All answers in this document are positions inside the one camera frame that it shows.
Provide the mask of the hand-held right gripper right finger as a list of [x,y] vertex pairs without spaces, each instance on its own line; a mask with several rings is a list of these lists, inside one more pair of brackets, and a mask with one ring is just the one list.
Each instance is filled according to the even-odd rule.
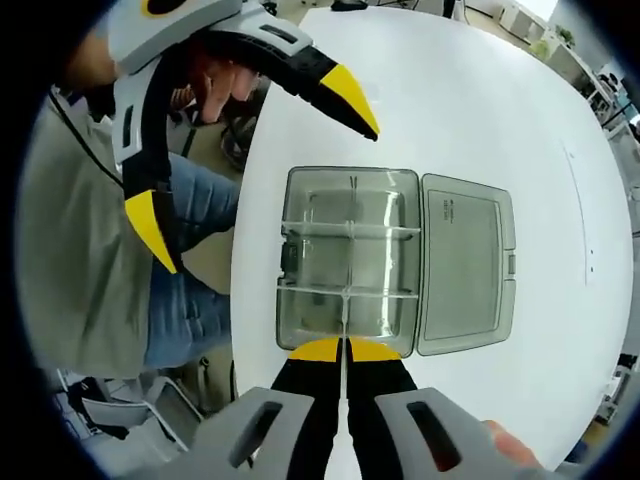
[[488,429],[434,388],[418,388],[401,357],[347,341],[348,431],[363,479],[501,479]]

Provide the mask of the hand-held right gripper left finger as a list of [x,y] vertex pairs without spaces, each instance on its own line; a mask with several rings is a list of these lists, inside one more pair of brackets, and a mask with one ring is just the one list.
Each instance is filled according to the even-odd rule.
[[270,388],[254,387],[201,425],[191,479],[322,479],[338,431],[343,339],[290,353]]

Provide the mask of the person's left hand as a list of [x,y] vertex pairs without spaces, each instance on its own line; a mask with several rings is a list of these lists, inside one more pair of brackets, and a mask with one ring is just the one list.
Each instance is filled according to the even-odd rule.
[[193,74],[191,86],[204,124],[217,122],[230,99],[246,101],[258,83],[257,73],[227,60],[206,60]]

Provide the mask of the person's right hand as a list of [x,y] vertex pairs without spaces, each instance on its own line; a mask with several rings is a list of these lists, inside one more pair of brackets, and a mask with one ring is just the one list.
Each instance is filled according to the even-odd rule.
[[533,451],[522,441],[509,433],[502,425],[494,420],[484,420],[483,424],[489,429],[496,449],[520,466],[538,468],[540,463]]

